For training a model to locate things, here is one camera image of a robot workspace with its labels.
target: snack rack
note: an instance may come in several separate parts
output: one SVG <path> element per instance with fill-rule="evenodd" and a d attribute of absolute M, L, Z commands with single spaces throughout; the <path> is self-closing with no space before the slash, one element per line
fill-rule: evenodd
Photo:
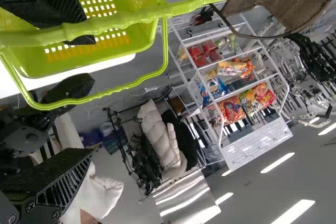
<path fill-rule="evenodd" d="M 255 35 L 252 27 L 243 16 L 243 14 L 237 15 L 234 17 L 234 21 L 236 25 L 234 27 L 237 30 L 240 30 L 246 34 Z M 235 170 L 242 165 L 248 163 L 253 160 L 257 156 L 260 156 L 264 152 L 270 150 L 281 142 L 287 140 L 292 137 L 290 130 L 288 129 L 286 123 L 280 117 L 280 113 L 282 108 L 284 107 L 284 103 L 289 93 L 289 85 L 287 84 L 285 78 L 279 71 L 277 65 L 272 60 L 271 56 L 263 46 L 263 44 L 256 40 L 255 43 L 250 47 L 251 43 L 249 39 L 235 38 L 235 48 L 227 50 L 223 50 L 222 60 L 219 60 L 214 63 L 209 63 L 203 67 L 197 67 L 195 62 L 193 61 L 190 53 L 188 52 L 188 48 L 193 45 L 198 45 L 207 40 L 213 39 L 218 40 L 224 37 L 228 37 L 232 32 L 228 29 L 228 27 L 218 27 L 217 29 L 212 29 L 205 31 L 203 33 L 194 35 L 190 37 L 186 35 L 185 29 L 176 29 L 174 24 L 170 23 L 170 35 L 169 35 L 169 52 L 171 58 L 175 62 L 180 76 L 184 82 L 184 87 L 188 91 L 189 95 L 192 98 L 192 102 L 188 104 L 184 104 L 186 108 L 186 116 L 184 118 L 191 119 L 195 116 L 204 120 L 206 124 L 205 127 L 202 127 L 203 133 L 206 132 L 208 136 L 208 141 L 210 145 L 210 149 L 212 149 L 212 154 L 217 157 L 217 159 L 212 159 L 213 161 L 222 161 L 225 160 L 227 165 L 231 170 Z M 177 52 L 180 48 L 184 48 L 187 58 L 181 59 L 177 57 Z M 253 65 L 256 67 L 250 76 L 253 79 L 250 82 L 247 82 L 244 86 L 236 89 L 220 98 L 215 99 L 211 94 L 209 87 L 206 81 L 206 73 L 212 69 L 215 69 L 217 64 L 220 61 L 230 61 L 234 58 L 250 58 L 252 60 Z M 192 72 L 188 74 L 184 74 L 183 69 L 185 66 L 190 66 L 193 68 Z M 239 76 L 221 76 L 221 80 L 224 84 L 229 84 L 237 79 Z M 276 100 L 272 104 L 272 108 L 276 111 L 278 118 L 273 121 L 267 120 L 259 120 L 257 123 L 254 123 L 251 127 L 252 131 L 247 136 L 242 136 L 240 139 L 235 140 L 234 142 L 230 141 L 228 138 L 228 130 L 224 125 L 224 117 L 218 106 L 218 102 L 224 101 L 228 98 L 239 95 L 240 93 L 255 87 L 258 84 L 266 83 L 268 89 L 270 89 L 275 95 Z M 203 85 L 206 89 L 207 93 L 210 96 L 211 105 L 203 108 L 203 97 L 199 91 L 200 85 Z M 173 89 L 173 92 L 176 96 L 180 96 L 176 89 Z M 213 118 L 220 117 L 220 124 L 214 125 L 212 123 Z M 265 132 L 270 132 L 266 140 L 271 142 L 266 143 L 264 140 L 259 139 L 262 138 L 262 134 L 265 136 Z M 249 139 L 258 139 L 255 142 L 249 142 Z M 242 156 L 245 157 L 244 161 L 234 161 L 237 156 L 232 156 L 232 148 L 235 149 L 235 146 L 243 146 L 241 150 L 244 149 Z M 244 154 L 247 150 L 253 151 L 253 155 Z"/>

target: red chip bag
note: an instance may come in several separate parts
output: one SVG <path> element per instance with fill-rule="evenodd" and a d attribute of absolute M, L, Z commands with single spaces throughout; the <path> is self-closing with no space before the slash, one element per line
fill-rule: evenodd
<path fill-rule="evenodd" d="M 245 118 L 245 113 L 238 96 L 231 97 L 223 101 L 223 103 L 227 117 L 227 124 L 231 124 Z"/>
<path fill-rule="evenodd" d="M 198 68 L 206 66 L 206 65 L 209 64 L 209 62 L 206 60 L 206 58 L 205 58 L 205 56 L 203 54 L 202 55 L 198 55 L 196 57 L 193 57 L 193 60 L 194 60 L 196 66 Z"/>
<path fill-rule="evenodd" d="M 210 57 L 211 62 L 217 62 L 219 60 L 222 60 L 221 56 L 219 55 L 219 53 L 217 53 L 216 50 L 209 51 L 208 56 Z"/>
<path fill-rule="evenodd" d="M 227 119 L 227 116 L 226 116 L 224 103 L 219 102 L 219 103 L 218 103 L 218 107 L 219 107 L 219 109 L 221 110 L 221 112 L 222 112 L 222 114 L 223 114 L 223 117 L 224 117 L 224 125 L 226 125 L 228 119 Z M 210 119 L 210 123 L 211 123 L 211 125 L 212 125 L 213 127 L 220 127 L 221 124 L 222 124 L 222 118 L 221 118 L 220 115 L 217 113 L 217 110 L 215 109 L 215 106 L 210 105 L 210 106 L 208 107 L 208 109 L 209 109 L 210 111 L 212 111 L 212 112 L 215 114 L 215 116 L 212 117 L 212 118 Z"/>
<path fill-rule="evenodd" d="M 202 47 L 205 53 L 208 53 L 209 51 L 215 50 L 217 48 L 217 46 L 211 39 L 203 42 Z"/>
<path fill-rule="evenodd" d="M 203 54 L 202 48 L 200 46 L 191 46 L 189 47 L 188 51 L 193 59 Z"/>
<path fill-rule="evenodd" d="M 276 99 L 276 96 L 270 90 L 267 90 L 263 96 L 257 98 L 257 100 L 260 102 L 263 109 L 270 106 L 274 102 L 275 99 Z"/>

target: blue snack bag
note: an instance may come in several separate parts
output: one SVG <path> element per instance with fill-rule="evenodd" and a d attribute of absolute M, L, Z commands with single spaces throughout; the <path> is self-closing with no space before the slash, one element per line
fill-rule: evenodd
<path fill-rule="evenodd" d="M 218 99 L 229 93 L 224 83 L 217 77 L 207 80 L 207 85 L 214 99 Z M 199 90 L 201 92 L 201 96 L 203 97 L 203 108 L 205 108 L 211 103 L 210 96 L 202 84 L 200 85 Z"/>

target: black equipment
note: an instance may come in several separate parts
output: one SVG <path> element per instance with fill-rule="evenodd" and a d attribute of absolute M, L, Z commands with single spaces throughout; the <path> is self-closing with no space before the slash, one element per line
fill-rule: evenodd
<path fill-rule="evenodd" d="M 65 98 L 82 98 L 89 94 L 94 80 L 87 73 L 69 77 L 42 98 L 47 104 Z M 4 165 L 11 166 L 12 157 L 21 153 L 32 153 L 49 141 L 48 131 L 57 116 L 62 115 L 74 105 L 64 106 L 51 111 L 40 111 L 29 106 L 12 111 L 0 112 L 0 179 Z"/>
<path fill-rule="evenodd" d="M 68 148 L 36 167 L 7 176 L 0 182 L 2 223 L 58 223 L 85 178 L 93 151 Z"/>
<path fill-rule="evenodd" d="M 133 134 L 126 152 L 132 157 L 132 167 L 138 177 L 137 185 L 148 196 L 161 185 L 163 167 L 148 139 L 144 134 Z"/>
<path fill-rule="evenodd" d="M 69 77 L 41 99 L 47 104 L 89 94 L 89 74 Z M 57 223 L 78 192 L 91 162 L 91 149 L 65 149 L 38 166 L 27 154 L 50 144 L 54 120 L 74 105 L 51 111 L 26 106 L 0 111 L 0 223 Z"/>
<path fill-rule="evenodd" d="M 319 82 L 336 80 L 336 58 L 328 55 L 320 45 L 302 34 L 286 37 L 300 47 L 300 59 L 307 73 Z"/>
<path fill-rule="evenodd" d="M 0 7 L 38 28 L 79 23 L 87 19 L 78 0 L 0 0 Z M 64 43 L 92 45 L 96 41 L 93 35 L 84 35 Z"/>
<path fill-rule="evenodd" d="M 118 117 L 118 113 L 116 111 L 111 113 L 110 108 L 103 108 L 103 110 L 107 112 L 108 118 L 112 123 L 122 161 L 125 164 L 128 174 L 136 177 L 136 184 L 141 190 L 144 190 L 145 195 L 148 196 L 153 189 L 161 185 L 160 180 L 162 179 L 161 171 L 163 171 L 163 167 L 160 164 L 155 150 L 144 134 L 141 136 L 133 134 L 131 141 L 126 144 L 128 149 L 125 151 L 116 128 L 121 127 L 121 119 Z M 141 123 L 141 119 L 137 117 L 134 117 L 133 121 Z M 127 154 L 132 158 L 132 165 L 128 161 Z"/>

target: snack package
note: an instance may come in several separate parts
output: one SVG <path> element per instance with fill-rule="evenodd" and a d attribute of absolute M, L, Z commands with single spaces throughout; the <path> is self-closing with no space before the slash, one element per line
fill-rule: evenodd
<path fill-rule="evenodd" d="M 180 46 L 176 57 L 177 57 L 178 60 L 186 60 L 188 58 L 188 55 L 187 55 L 186 51 L 184 50 L 184 48 L 182 46 Z"/>
<path fill-rule="evenodd" d="M 221 79 L 217 77 L 208 80 L 207 85 L 214 99 L 220 98 L 228 93 L 226 86 L 223 84 Z M 199 88 L 201 96 L 203 97 L 203 107 L 205 108 L 210 104 L 210 96 L 208 95 L 208 92 L 206 91 L 205 87 L 202 84 L 200 85 Z"/>
<path fill-rule="evenodd" d="M 248 116 L 253 116 L 256 112 L 262 109 L 263 106 L 259 100 L 264 97 L 264 95 L 267 93 L 267 90 L 267 85 L 265 83 L 261 83 L 240 94 L 239 99 L 241 105 L 245 109 Z"/>
<path fill-rule="evenodd" d="M 266 107 L 270 106 L 274 102 L 275 99 L 276 99 L 276 96 L 269 89 L 266 91 L 264 95 L 257 98 L 257 100 L 261 104 L 262 109 L 265 109 Z"/>
<path fill-rule="evenodd" d="M 246 62 L 222 61 L 218 63 L 216 71 L 220 76 L 236 76 L 248 70 Z"/>
<path fill-rule="evenodd" d="M 244 71 L 241 75 L 240 75 L 240 77 L 242 78 L 242 79 L 246 79 L 246 78 L 248 78 L 249 77 L 249 75 L 252 73 L 252 71 L 254 70 L 254 68 L 255 68 L 255 66 L 253 66 L 252 65 L 252 61 L 249 59 L 249 60 L 247 60 L 247 61 L 245 61 L 245 63 L 247 64 L 247 69 L 246 69 L 246 71 Z"/>
<path fill-rule="evenodd" d="M 189 47 L 188 51 L 193 59 L 203 54 L 202 48 L 198 45 Z"/>
<path fill-rule="evenodd" d="M 205 79 L 211 80 L 212 78 L 215 78 L 216 76 L 217 76 L 217 72 L 212 69 L 205 74 Z"/>
<path fill-rule="evenodd" d="M 219 60 L 222 60 L 221 56 L 216 50 L 209 51 L 207 55 L 209 56 L 211 62 L 217 62 Z"/>
<path fill-rule="evenodd" d="M 238 96 L 231 97 L 225 101 L 219 102 L 218 106 L 220 103 L 224 104 L 225 114 L 227 117 L 226 125 L 232 124 L 245 118 L 245 113 L 243 111 L 242 104 L 240 103 Z"/>
<path fill-rule="evenodd" d="M 193 60 L 198 68 L 206 66 L 209 62 L 206 60 L 204 54 L 193 57 Z"/>
<path fill-rule="evenodd" d="M 215 45 L 215 43 L 210 39 L 207 40 L 206 42 L 202 43 L 202 47 L 204 50 L 204 53 L 207 54 L 210 51 L 213 51 L 217 48 L 217 46 Z"/>
<path fill-rule="evenodd" d="M 254 97 L 254 94 L 254 91 L 249 89 L 239 95 L 241 105 L 249 117 L 253 116 L 256 112 L 261 110 L 261 104 Z"/>
<path fill-rule="evenodd" d="M 226 125 L 228 122 L 227 116 L 226 116 L 226 112 L 225 112 L 225 107 L 224 107 L 224 103 L 218 103 L 218 107 L 221 110 L 223 117 L 224 117 L 224 124 Z M 208 108 L 209 110 L 213 111 L 214 116 L 210 119 L 210 124 L 212 125 L 212 127 L 220 127 L 220 125 L 222 124 L 222 118 L 221 116 L 218 114 L 217 110 L 215 109 L 214 105 L 209 106 Z"/>

